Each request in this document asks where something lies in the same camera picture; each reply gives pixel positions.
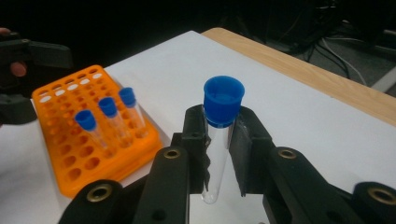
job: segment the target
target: gray floor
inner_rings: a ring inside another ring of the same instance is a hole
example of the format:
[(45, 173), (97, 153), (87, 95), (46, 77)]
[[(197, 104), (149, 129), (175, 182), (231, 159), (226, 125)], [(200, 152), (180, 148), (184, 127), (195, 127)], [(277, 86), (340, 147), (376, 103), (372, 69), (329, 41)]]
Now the gray floor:
[[(333, 52), (355, 67), (355, 69), (361, 74), (360, 77), (358, 72), (352, 69), (350, 65), (346, 65), (350, 79), (359, 82), (360, 84), (365, 82), (367, 86), (371, 87), (388, 71), (396, 67), (396, 49), (381, 47), (369, 48), (367, 44), (359, 41), (359, 39), (348, 37), (325, 37), (324, 40)], [(326, 48), (323, 43), (323, 39), (319, 40), (318, 43)], [(275, 41), (269, 40), (267, 41), (267, 45), (275, 49), (286, 50), (282, 44), (276, 43)], [(318, 52), (319, 50), (329, 58), (333, 59), (334, 62), (320, 54)], [(293, 56), (307, 61), (311, 52), (312, 56), (309, 60), (310, 63), (331, 71), (339, 76), (347, 76), (345, 70), (335, 63), (337, 62), (340, 64), (339, 60), (335, 60), (329, 52), (319, 47), (308, 49), (304, 53)], [(386, 94), (396, 97), (396, 85), (388, 90)]]

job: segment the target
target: blue cap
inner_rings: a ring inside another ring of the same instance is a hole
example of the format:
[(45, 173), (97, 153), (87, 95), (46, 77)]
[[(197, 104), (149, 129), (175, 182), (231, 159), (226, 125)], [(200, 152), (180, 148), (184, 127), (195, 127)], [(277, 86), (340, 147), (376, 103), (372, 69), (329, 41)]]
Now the blue cap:
[(105, 97), (99, 101), (99, 107), (108, 118), (114, 118), (117, 115), (116, 103), (113, 98)]
[(81, 110), (75, 116), (76, 122), (85, 131), (93, 131), (96, 128), (96, 120), (91, 110)]
[(119, 96), (124, 102), (126, 107), (134, 107), (136, 105), (136, 99), (134, 98), (134, 91), (131, 87), (123, 88), (119, 91)]
[(233, 77), (210, 78), (204, 85), (204, 110), (210, 125), (225, 128), (239, 114), (245, 88)]

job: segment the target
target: test tube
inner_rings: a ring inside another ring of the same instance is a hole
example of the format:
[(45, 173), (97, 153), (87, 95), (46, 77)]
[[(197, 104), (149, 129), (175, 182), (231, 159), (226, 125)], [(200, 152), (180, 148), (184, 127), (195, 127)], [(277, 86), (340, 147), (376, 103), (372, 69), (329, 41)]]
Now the test tube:
[(131, 145), (131, 135), (128, 132), (114, 102), (111, 97), (105, 97), (99, 101), (99, 107), (102, 112), (106, 115), (110, 125), (116, 131), (116, 136), (121, 142), (122, 147), (128, 147)]
[(81, 110), (75, 116), (75, 121), (83, 130), (90, 134), (93, 142), (103, 149), (107, 149), (108, 145), (105, 141), (102, 130), (96, 124), (91, 110)]
[(208, 139), (206, 155), (209, 160), (202, 198), (205, 203), (211, 204), (219, 197), (233, 124), (239, 114), (245, 88), (233, 77), (219, 76), (212, 77), (206, 82), (204, 92)]
[(148, 134), (146, 124), (140, 111), (139, 104), (134, 97), (134, 90), (130, 87), (123, 88), (119, 91), (119, 96), (125, 104), (128, 115), (132, 121), (133, 128), (136, 128), (137, 137), (144, 137)]

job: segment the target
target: table surface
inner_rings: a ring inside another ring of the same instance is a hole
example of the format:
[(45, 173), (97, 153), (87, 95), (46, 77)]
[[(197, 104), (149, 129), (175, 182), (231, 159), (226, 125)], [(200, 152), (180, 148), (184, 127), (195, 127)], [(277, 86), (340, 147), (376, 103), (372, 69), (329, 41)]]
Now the table surface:
[[(184, 111), (202, 102), (205, 81), (228, 74), (244, 83), (243, 105), (256, 112), (276, 145), (302, 151), (329, 182), (347, 191), (365, 180), (396, 188), (389, 177), (396, 168), (396, 100), (382, 92), (220, 28), (177, 36), (106, 70), (134, 87), (165, 145), (181, 132)], [(0, 223), (57, 222), (70, 200), (57, 189), (38, 122), (4, 125), (0, 152)], [(241, 200), (238, 190), (228, 159), (216, 204), (191, 195), (191, 223), (267, 223), (262, 196)]]
[(222, 28), (203, 32), (227, 48), (396, 126), (396, 98)]

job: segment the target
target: orange test tube rack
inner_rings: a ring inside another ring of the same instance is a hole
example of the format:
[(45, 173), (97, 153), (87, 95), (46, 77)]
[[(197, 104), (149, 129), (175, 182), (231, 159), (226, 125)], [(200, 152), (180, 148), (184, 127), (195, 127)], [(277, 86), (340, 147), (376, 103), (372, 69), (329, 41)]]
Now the orange test tube rack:
[[(60, 192), (74, 197), (98, 179), (121, 181), (151, 161), (163, 147), (159, 132), (147, 118), (147, 135), (140, 137), (128, 116), (118, 91), (119, 85), (99, 65), (38, 88), (32, 94), (52, 169)], [(129, 144), (117, 141), (115, 130), (98, 106), (103, 97), (113, 97), (130, 132)], [(75, 122), (78, 111), (90, 109), (101, 128), (108, 148), (95, 144)]]

